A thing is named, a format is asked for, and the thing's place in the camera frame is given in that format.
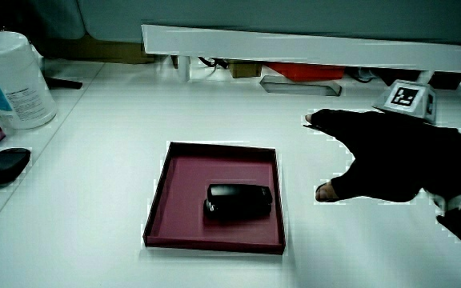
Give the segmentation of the person's right hand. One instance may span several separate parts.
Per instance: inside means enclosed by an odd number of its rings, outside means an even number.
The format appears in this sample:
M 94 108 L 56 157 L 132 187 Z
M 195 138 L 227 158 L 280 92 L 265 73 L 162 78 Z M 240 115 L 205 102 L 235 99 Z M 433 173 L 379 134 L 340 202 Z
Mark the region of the person's right hand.
M 319 202 L 358 196 L 407 202 L 421 189 L 461 194 L 461 133 L 433 125 L 436 95 L 428 85 L 397 80 L 372 111 L 320 109 L 307 125 L 353 155 L 347 171 L 315 191 Z

